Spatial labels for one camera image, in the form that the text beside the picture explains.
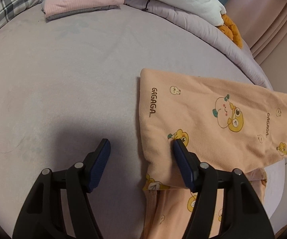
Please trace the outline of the peach cartoon print garment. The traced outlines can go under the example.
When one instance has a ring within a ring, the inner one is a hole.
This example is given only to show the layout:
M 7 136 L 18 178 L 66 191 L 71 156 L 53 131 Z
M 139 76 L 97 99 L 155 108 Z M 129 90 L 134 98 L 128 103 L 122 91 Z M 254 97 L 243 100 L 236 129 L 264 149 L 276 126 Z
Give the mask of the peach cartoon print garment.
M 148 161 L 144 238 L 182 238 L 197 195 L 172 154 L 182 140 L 202 162 L 242 170 L 261 201 L 265 168 L 287 158 L 287 94 L 234 81 L 143 69 L 139 121 Z

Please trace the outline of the lilac bed sheet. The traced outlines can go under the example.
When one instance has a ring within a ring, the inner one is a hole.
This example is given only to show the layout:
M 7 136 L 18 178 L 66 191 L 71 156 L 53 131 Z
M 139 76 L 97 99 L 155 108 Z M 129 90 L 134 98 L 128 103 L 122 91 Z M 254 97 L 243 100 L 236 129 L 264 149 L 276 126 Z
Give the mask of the lilac bed sheet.
M 144 68 L 270 87 L 185 29 L 126 5 L 46 21 L 40 6 L 0 29 L 0 226 L 13 234 L 44 168 L 69 168 L 103 138 L 111 155 L 90 204 L 104 238 L 141 238 L 147 169 L 139 134 Z

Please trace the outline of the lilac quilted duvet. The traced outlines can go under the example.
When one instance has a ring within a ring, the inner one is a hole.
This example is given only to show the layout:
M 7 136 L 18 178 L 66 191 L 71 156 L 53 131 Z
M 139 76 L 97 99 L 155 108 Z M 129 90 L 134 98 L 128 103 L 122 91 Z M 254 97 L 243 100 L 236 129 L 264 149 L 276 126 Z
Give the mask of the lilac quilted duvet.
M 271 88 L 271 84 L 262 68 L 257 64 L 251 52 L 243 42 L 243 48 L 236 46 L 219 28 L 190 12 L 172 7 L 157 0 L 124 0 L 130 7 L 146 10 L 199 37 L 204 42 L 221 51 L 256 85 Z

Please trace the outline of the grey folded garment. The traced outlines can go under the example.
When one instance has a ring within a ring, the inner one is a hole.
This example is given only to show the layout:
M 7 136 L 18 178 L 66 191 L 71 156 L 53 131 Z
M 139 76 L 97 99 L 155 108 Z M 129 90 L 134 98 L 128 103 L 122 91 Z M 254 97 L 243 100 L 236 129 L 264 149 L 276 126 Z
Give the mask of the grey folded garment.
M 111 9 L 120 9 L 119 5 L 105 5 L 105 6 L 100 6 L 100 7 L 93 7 L 93 8 L 84 8 L 84 9 L 76 9 L 76 10 L 71 10 L 67 12 L 60 12 L 56 14 L 52 14 L 48 17 L 46 17 L 46 20 L 48 21 L 53 21 L 57 20 L 59 18 L 71 16 L 71 15 L 76 15 L 76 14 L 82 14 L 86 12 L 93 12 L 93 11 L 105 11 L 105 10 L 111 10 Z

